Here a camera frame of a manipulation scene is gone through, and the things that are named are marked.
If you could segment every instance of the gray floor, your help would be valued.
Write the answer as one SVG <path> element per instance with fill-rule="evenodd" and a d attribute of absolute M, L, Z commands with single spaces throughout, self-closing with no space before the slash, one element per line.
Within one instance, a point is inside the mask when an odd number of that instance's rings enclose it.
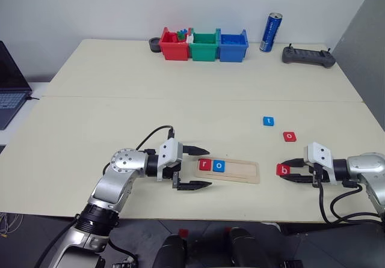
<path fill-rule="evenodd" d="M 57 218 L 25 215 L 21 227 L 0 237 L 0 267 L 33 267 L 49 241 L 66 225 Z M 385 234 L 376 225 L 356 225 L 284 236 L 276 227 L 255 222 L 125 220 L 111 239 L 138 254 L 141 268 L 151 268 L 158 249 L 170 234 L 188 229 L 189 268 L 230 265 L 224 248 L 228 227 L 242 227 L 254 235 L 278 265 L 283 259 L 301 259 L 305 268 L 385 267 Z M 47 267 L 52 249 L 43 263 Z M 102 254 L 106 267 L 125 256 L 110 247 Z"/>

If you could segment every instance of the remote controller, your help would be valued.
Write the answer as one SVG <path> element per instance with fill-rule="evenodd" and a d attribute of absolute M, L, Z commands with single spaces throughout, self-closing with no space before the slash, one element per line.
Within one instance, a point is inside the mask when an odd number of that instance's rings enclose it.
<path fill-rule="evenodd" d="M 291 44 L 284 47 L 282 51 L 283 62 L 311 62 L 314 64 L 321 64 L 325 68 L 330 68 L 335 64 L 336 60 L 328 50 L 301 50 L 294 49 Z"/>

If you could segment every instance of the white wall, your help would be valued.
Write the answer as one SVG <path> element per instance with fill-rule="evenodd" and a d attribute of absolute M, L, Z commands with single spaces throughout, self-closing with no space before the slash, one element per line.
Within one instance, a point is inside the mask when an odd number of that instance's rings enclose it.
<path fill-rule="evenodd" d="M 268 13 L 277 42 L 334 47 L 363 0 L 0 0 L 0 39 L 29 79 L 54 75 L 83 38 L 148 39 L 164 26 L 260 41 Z"/>

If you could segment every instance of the energy drink can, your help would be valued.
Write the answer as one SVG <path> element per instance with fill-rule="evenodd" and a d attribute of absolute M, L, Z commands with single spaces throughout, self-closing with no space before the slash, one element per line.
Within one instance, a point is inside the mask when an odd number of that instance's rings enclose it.
<path fill-rule="evenodd" d="M 265 32 L 263 34 L 262 41 L 259 49 L 262 52 L 270 52 L 273 48 L 274 40 L 278 32 L 278 28 L 282 22 L 282 15 L 278 13 L 271 13 L 267 18 L 267 24 Z"/>

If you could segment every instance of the table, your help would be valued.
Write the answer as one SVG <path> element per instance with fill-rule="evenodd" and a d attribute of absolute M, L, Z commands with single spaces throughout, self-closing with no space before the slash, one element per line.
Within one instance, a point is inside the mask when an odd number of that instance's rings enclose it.
<path fill-rule="evenodd" d="M 282 180 L 276 164 L 302 157 L 313 141 L 335 158 L 385 153 L 385 133 L 338 65 L 283 64 L 284 45 L 264 54 L 251 44 L 242 64 L 165 61 L 147 45 L 81 43 L 0 154 L 0 171 L 11 171 L 0 173 L 0 210 L 79 213 L 112 154 L 163 124 L 213 157 L 258 162 L 260 184 L 213 180 L 201 190 L 176 191 L 170 181 L 140 178 L 122 218 L 322 222 L 318 191 Z M 263 116 L 276 125 L 263 126 Z M 297 142 L 284 142 L 284 131 L 294 131 Z M 165 137 L 154 135 L 144 148 L 159 147 Z M 183 181 L 196 179 L 197 159 L 185 158 Z M 325 185 L 325 206 L 344 191 Z M 336 210 L 374 211 L 365 193 L 341 200 Z"/>
<path fill-rule="evenodd" d="M 162 106 L 173 112 L 165 117 L 156 108 Z M 263 126 L 264 115 L 274 116 L 276 125 Z M 359 117 L 352 121 L 351 115 Z M 44 97 L 0 155 L 0 170 L 12 171 L 0 176 L 0 199 L 7 199 L 0 209 L 56 216 L 80 212 L 116 150 L 134 147 L 153 128 L 170 123 L 178 140 L 213 157 L 258 162 L 260 184 L 213 181 L 205 189 L 176 191 L 171 181 L 137 179 L 122 218 L 321 221 L 318 191 L 282 180 L 276 164 L 301 157 L 313 141 L 329 147 L 335 158 L 385 152 L 384 133 L 363 103 Z M 284 142 L 285 130 L 294 131 L 298 141 Z M 158 133 L 143 148 L 159 147 L 166 134 Z M 186 158 L 182 180 L 194 178 L 196 160 Z M 325 205 L 344 190 L 325 185 Z M 341 204 L 336 207 L 341 213 L 373 211 L 365 193 Z"/>
<path fill-rule="evenodd" d="M 47 88 L 48 83 L 28 83 L 32 89 L 31 97 L 40 98 L 44 90 Z M 36 105 L 38 100 L 29 100 L 24 103 L 17 114 L 13 117 L 5 130 L 0 131 L 0 145 L 7 145 L 10 142 L 12 136 L 16 133 L 18 128 L 23 124 L 27 116 L 31 113 L 32 108 Z"/>
<path fill-rule="evenodd" d="M 336 64 L 281 61 L 285 44 L 244 62 L 166 61 L 146 41 L 84 40 L 51 81 L 46 96 L 147 99 L 347 101 L 362 99 Z M 326 49 L 321 44 L 295 45 Z"/>

